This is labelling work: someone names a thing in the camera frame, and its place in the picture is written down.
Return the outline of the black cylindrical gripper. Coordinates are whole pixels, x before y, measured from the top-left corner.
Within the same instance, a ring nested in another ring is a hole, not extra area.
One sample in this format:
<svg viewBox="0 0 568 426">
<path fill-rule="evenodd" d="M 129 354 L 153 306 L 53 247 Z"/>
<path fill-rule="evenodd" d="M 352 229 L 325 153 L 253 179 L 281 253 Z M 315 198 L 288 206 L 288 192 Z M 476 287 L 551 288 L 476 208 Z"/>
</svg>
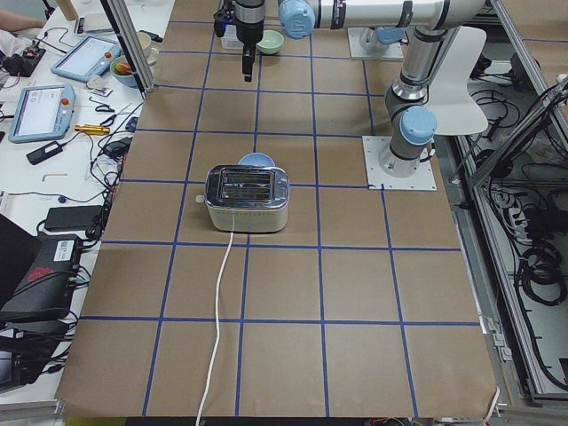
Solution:
<svg viewBox="0 0 568 426">
<path fill-rule="evenodd" d="M 256 44 L 263 38 L 264 0 L 235 0 L 234 24 L 237 38 L 245 47 L 241 55 L 241 70 L 244 81 L 252 82 L 256 59 Z"/>
</svg>

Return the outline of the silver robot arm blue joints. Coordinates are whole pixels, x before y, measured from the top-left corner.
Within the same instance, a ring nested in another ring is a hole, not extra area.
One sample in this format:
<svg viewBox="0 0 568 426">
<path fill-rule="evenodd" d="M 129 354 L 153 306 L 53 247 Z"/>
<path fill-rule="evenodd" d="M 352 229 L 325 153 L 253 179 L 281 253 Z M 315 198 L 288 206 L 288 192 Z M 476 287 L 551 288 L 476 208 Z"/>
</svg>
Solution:
<svg viewBox="0 0 568 426">
<path fill-rule="evenodd" d="M 417 159 L 437 129 L 424 105 L 447 31 L 473 18 L 482 1 L 280 1 L 279 20 L 287 36 L 301 39 L 315 28 L 386 27 L 414 29 L 398 78 L 385 95 L 393 136 L 391 152 Z"/>
</svg>

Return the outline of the square robot base plate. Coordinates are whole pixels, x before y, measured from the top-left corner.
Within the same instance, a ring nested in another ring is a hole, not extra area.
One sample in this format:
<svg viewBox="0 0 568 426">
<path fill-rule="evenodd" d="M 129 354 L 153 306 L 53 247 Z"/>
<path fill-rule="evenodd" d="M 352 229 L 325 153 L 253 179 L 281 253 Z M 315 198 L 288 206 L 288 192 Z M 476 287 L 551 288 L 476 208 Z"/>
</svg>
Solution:
<svg viewBox="0 0 568 426">
<path fill-rule="evenodd" d="M 391 152 L 391 137 L 363 136 L 367 186 L 372 190 L 436 191 L 428 150 L 414 160 L 401 160 Z"/>
</svg>

